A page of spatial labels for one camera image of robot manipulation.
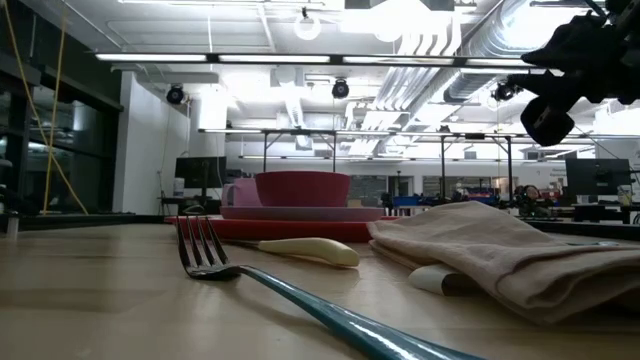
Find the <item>yellow cable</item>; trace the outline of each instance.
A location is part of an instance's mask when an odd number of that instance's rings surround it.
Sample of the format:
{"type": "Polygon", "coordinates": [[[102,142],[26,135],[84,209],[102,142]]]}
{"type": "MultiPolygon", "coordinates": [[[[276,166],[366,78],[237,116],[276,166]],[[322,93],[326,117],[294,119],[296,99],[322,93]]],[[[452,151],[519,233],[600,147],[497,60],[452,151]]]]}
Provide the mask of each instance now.
{"type": "MultiPolygon", "coordinates": [[[[64,52],[64,38],[67,30],[67,7],[62,5],[62,26],[60,27],[60,51],[58,52],[58,73],[56,74],[56,89],[53,94],[53,114],[51,115],[51,131],[49,133],[49,144],[53,144],[53,134],[56,128],[56,115],[58,113],[58,94],[60,91],[60,75],[62,71],[62,54],[64,52]]],[[[51,188],[51,159],[53,159],[53,146],[49,146],[49,160],[47,162],[47,180],[44,187],[44,205],[42,214],[47,215],[49,207],[49,190],[51,188]]]]}
{"type": "MultiPolygon", "coordinates": [[[[31,91],[29,91],[29,84],[27,84],[27,78],[24,74],[24,68],[22,67],[22,59],[20,57],[20,52],[18,51],[18,45],[16,44],[16,35],[13,31],[11,14],[9,13],[9,4],[6,1],[4,2],[4,13],[7,17],[7,26],[9,28],[9,35],[11,37],[11,45],[13,46],[13,51],[16,56],[16,60],[18,61],[18,69],[20,70],[20,77],[22,78],[22,84],[24,85],[24,90],[27,94],[27,100],[29,100],[29,105],[31,107],[31,111],[33,112],[33,116],[36,118],[36,121],[38,122],[38,129],[40,130],[42,141],[44,142],[45,146],[51,147],[52,144],[50,145],[50,143],[47,141],[47,137],[45,136],[44,130],[42,129],[42,122],[40,121],[40,116],[38,116],[38,111],[36,110],[36,106],[33,103],[33,97],[31,96],[31,91]]],[[[71,183],[69,183],[69,180],[67,180],[67,177],[64,175],[64,171],[62,171],[62,167],[60,166],[60,163],[58,162],[58,160],[55,157],[52,157],[51,160],[53,160],[53,163],[56,164],[56,168],[60,172],[60,176],[62,176],[62,180],[64,180],[65,184],[67,184],[67,187],[69,188],[69,192],[71,193],[71,196],[73,196],[73,198],[76,200],[78,205],[80,205],[85,215],[89,215],[89,212],[84,207],[80,199],[78,199],[78,196],[76,195],[75,191],[73,191],[73,187],[71,186],[71,183]]]]}

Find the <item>fork tine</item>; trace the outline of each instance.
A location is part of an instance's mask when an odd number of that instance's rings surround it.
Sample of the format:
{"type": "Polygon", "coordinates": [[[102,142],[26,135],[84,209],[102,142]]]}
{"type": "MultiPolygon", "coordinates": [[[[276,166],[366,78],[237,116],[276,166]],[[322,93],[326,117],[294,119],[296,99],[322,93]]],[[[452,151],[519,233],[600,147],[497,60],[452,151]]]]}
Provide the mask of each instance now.
{"type": "Polygon", "coordinates": [[[196,236],[193,233],[193,227],[191,226],[191,219],[189,219],[189,215],[187,215],[186,218],[187,218],[187,229],[189,229],[189,240],[191,240],[191,250],[193,251],[193,257],[196,259],[196,264],[198,266],[202,266],[203,265],[202,256],[200,255],[200,250],[198,249],[198,245],[196,244],[196,236]]]}
{"type": "Polygon", "coordinates": [[[176,229],[178,230],[178,252],[180,253],[180,262],[186,269],[191,267],[191,259],[187,252],[187,245],[184,243],[184,233],[182,232],[182,225],[180,224],[180,218],[176,216],[176,229]]]}
{"type": "Polygon", "coordinates": [[[202,241],[202,249],[204,250],[204,255],[209,260],[210,265],[215,265],[216,260],[213,257],[213,253],[211,252],[211,248],[209,248],[209,244],[207,244],[207,237],[204,235],[204,231],[202,230],[202,223],[200,222],[200,218],[196,216],[196,223],[198,224],[198,235],[200,235],[200,241],[202,241]]]}
{"type": "Polygon", "coordinates": [[[220,258],[220,262],[223,264],[229,263],[229,258],[227,254],[224,252],[222,248],[222,244],[220,243],[220,239],[218,239],[218,235],[215,230],[213,230],[213,226],[209,219],[206,219],[205,223],[207,224],[207,228],[209,229],[209,235],[211,236],[211,241],[213,242],[213,246],[216,248],[216,252],[218,253],[218,257],[220,258]]]}

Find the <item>fork handle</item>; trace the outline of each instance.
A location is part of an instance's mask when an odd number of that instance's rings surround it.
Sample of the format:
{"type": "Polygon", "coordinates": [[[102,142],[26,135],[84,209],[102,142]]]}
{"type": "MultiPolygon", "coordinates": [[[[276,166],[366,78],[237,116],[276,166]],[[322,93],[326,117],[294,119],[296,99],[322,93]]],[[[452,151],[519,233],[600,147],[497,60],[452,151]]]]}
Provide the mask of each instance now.
{"type": "Polygon", "coordinates": [[[284,296],[369,359],[477,360],[478,357],[448,349],[366,318],[323,300],[251,266],[229,266],[225,271],[242,273],[284,296]]]}
{"type": "Polygon", "coordinates": [[[270,253],[310,256],[338,266],[358,266],[358,253],[345,244],[323,238],[261,241],[258,249],[270,253]]]}

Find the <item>computer screen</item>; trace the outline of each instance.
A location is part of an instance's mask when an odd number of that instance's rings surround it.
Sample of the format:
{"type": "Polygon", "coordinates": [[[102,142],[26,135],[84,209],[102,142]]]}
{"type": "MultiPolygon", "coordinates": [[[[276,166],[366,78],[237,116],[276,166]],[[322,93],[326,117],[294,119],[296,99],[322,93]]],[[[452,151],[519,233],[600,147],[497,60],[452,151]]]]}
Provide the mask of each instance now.
{"type": "Polygon", "coordinates": [[[175,177],[184,179],[185,189],[221,188],[226,182],[226,168],[226,157],[178,158],[175,177]]]}
{"type": "Polygon", "coordinates": [[[631,185],[627,159],[566,159],[569,193],[617,195],[618,188],[631,185]]]}

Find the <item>folded napkin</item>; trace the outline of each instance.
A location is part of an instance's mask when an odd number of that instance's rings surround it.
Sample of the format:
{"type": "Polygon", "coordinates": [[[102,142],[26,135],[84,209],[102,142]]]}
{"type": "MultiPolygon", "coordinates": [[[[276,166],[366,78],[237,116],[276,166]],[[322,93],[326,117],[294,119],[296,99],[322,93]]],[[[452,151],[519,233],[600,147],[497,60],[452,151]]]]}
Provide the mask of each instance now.
{"type": "Polygon", "coordinates": [[[381,245],[413,259],[440,260],[539,323],[640,290],[640,247],[569,246],[475,201],[368,228],[381,245]]]}

